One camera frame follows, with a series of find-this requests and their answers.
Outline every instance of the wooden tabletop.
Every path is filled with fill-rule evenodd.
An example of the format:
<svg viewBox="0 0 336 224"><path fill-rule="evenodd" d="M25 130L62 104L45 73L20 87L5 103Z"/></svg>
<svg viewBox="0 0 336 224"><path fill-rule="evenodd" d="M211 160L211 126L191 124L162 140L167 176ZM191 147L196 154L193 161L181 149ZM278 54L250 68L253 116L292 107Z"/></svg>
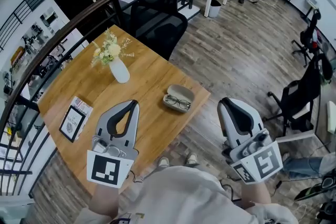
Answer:
<svg viewBox="0 0 336 224"><path fill-rule="evenodd" d="M90 63L95 47L90 44L57 76L38 102L63 160L90 193L96 185L86 178L87 150L92 149L92 136L102 113L118 103L131 99L138 101L140 117L135 148L140 153L132 170L140 174L173 141L210 95L198 82L119 27L110 29L117 36L118 43L126 37L132 40L125 52L134 52L134 58L122 58L130 72L130 80L120 84L108 66L99 63L92 67ZM103 41L104 34L95 39L99 46ZM163 104L162 98L171 84L183 85L194 92L195 100L189 112L183 114ZM78 140L71 143L58 129L74 96L92 106L93 112ZM117 128L123 130L124 123L118 124Z"/></svg>

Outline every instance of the eyeglasses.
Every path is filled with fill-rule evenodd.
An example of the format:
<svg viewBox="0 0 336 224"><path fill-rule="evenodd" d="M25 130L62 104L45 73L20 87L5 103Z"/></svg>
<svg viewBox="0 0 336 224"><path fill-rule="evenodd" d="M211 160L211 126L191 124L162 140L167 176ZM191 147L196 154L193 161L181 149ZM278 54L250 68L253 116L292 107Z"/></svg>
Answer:
<svg viewBox="0 0 336 224"><path fill-rule="evenodd" d="M166 102L168 104L176 104L178 103L179 107L181 109L185 109L185 110L189 110L190 107L191 107L191 103L186 101L186 100L180 100L180 99L177 99L175 96L172 96L172 95L167 95L166 96Z"/></svg>

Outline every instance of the chair base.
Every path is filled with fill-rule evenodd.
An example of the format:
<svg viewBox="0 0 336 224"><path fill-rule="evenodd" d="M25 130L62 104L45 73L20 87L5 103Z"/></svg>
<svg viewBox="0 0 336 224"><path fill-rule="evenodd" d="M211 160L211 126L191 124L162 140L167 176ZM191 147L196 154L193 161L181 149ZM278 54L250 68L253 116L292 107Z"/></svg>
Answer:
<svg viewBox="0 0 336 224"><path fill-rule="evenodd" d="M280 100L276 97L276 95L272 92L268 92L267 93L267 96L268 97L273 97L273 99L276 101L276 103L278 104L278 106L281 108L281 103L280 103ZM274 115L272 117L269 117L269 118L266 118L264 117L262 120L263 122L267 122L267 121L271 121L271 120L274 120L274 119L277 119L279 117L283 117L283 131L282 131L282 136L286 136L286 131L287 131L287 127L289 127L289 121L288 119L283 115L283 113L280 113L280 114L277 114L277 115Z"/></svg>
<svg viewBox="0 0 336 224"><path fill-rule="evenodd" d="M294 54L303 54L303 57L305 58L305 59L304 59L304 60L305 60L305 61L304 61L304 62L305 62L305 65L304 65L303 67L306 67L306 66L307 66L307 58L308 58L309 60L311 60L310 56L309 56L308 53L307 53L308 48L306 48L306 47L300 45L296 40L292 40L292 44L293 44L293 43L295 43L300 49L299 49L299 50L295 50L295 51L293 51L292 54L293 54L293 55L294 55Z"/></svg>

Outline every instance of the trash can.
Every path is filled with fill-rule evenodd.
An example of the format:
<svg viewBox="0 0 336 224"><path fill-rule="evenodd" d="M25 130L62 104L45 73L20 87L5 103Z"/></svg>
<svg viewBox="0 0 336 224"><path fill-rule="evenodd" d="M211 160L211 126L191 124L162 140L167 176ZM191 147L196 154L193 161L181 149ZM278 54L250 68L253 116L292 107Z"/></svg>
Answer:
<svg viewBox="0 0 336 224"><path fill-rule="evenodd" d="M219 9L221 8L220 2L217 0L211 0L209 17L214 18L218 15Z"/></svg>

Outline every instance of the human arm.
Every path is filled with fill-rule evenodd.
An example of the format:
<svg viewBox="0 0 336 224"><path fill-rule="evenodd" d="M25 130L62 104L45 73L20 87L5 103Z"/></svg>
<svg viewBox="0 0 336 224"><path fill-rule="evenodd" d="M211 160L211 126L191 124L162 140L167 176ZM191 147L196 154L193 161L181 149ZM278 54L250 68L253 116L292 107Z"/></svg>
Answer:
<svg viewBox="0 0 336 224"><path fill-rule="evenodd" d="M254 206L255 203L271 203L271 196L264 182L252 185L243 183L241 186L241 203L244 209Z"/></svg>
<svg viewBox="0 0 336 224"><path fill-rule="evenodd" d="M118 189L104 185L97 185L89 203L89 210L114 219L118 215L118 207Z"/></svg>

